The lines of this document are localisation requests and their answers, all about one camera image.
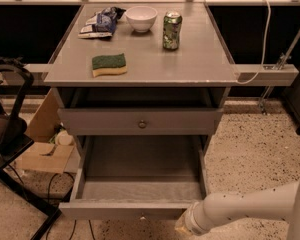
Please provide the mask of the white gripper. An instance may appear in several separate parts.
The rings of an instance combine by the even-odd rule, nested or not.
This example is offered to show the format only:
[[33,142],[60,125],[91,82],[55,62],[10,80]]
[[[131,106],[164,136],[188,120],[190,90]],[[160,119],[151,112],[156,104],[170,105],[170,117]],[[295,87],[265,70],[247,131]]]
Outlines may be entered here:
[[209,232],[210,219],[205,213],[204,202],[194,202],[176,221],[174,229],[183,235],[200,236]]

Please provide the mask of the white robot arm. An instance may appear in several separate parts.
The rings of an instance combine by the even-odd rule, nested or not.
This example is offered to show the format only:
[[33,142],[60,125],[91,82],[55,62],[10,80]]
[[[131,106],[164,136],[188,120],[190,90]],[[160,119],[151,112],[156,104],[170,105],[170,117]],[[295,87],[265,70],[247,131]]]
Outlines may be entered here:
[[286,221],[286,239],[300,240],[300,180],[248,194],[209,194],[190,205],[175,229],[181,234],[201,236],[243,218]]

